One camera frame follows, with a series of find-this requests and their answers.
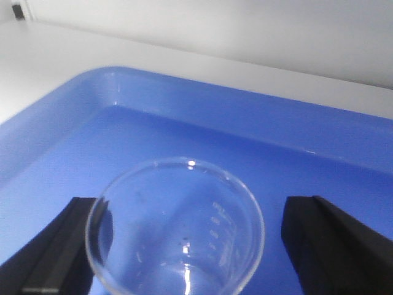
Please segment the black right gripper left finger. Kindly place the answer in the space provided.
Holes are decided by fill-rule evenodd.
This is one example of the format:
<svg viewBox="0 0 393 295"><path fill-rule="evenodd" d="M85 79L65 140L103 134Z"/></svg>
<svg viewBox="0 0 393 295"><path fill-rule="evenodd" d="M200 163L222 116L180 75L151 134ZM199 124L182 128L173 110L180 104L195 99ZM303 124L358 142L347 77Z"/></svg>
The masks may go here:
<svg viewBox="0 0 393 295"><path fill-rule="evenodd" d="M1 294L88 294L103 261L99 228L108 203L74 197L1 265Z"/></svg>

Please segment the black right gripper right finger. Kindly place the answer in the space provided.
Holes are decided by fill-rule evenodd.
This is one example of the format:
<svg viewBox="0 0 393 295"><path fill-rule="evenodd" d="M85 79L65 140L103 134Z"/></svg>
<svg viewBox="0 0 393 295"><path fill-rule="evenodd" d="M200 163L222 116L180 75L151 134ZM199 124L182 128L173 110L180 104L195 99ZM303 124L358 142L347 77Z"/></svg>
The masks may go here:
<svg viewBox="0 0 393 295"><path fill-rule="evenodd" d="M288 197L281 238L305 294L392 294L392 240L328 200Z"/></svg>

